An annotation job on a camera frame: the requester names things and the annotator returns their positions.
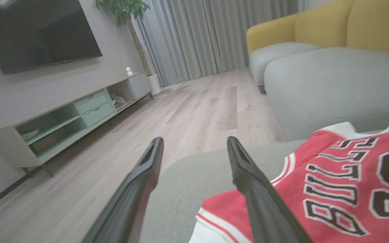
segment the curtain fold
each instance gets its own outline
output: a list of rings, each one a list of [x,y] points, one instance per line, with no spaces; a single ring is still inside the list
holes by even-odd
[[[247,30],[298,11],[297,0],[144,1],[139,35],[163,86],[247,66]]]

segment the television screen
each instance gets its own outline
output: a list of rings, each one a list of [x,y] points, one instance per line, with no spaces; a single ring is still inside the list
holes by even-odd
[[[0,0],[4,74],[100,57],[77,0]]]

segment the sofa leg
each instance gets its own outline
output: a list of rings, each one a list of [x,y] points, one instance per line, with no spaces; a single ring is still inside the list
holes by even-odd
[[[267,94],[267,93],[265,92],[265,85],[258,85],[258,88],[259,88],[259,92],[261,92],[261,94],[264,94],[264,95]]]

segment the floor plank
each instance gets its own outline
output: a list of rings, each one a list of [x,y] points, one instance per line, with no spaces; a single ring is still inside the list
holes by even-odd
[[[150,141],[163,137],[161,174],[192,154],[285,137],[248,68],[165,88],[98,127],[0,200],[0,242],[77,243]]]

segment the red jersey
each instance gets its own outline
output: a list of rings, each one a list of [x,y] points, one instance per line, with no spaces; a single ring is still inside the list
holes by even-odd
[[[389,128],[358,134],[340,123],[316,131],[271,183],[315,243],[389,242]],[[205,240],[200,234],[253,242],[237,190],[205,200],[196,218],[190,243]]]

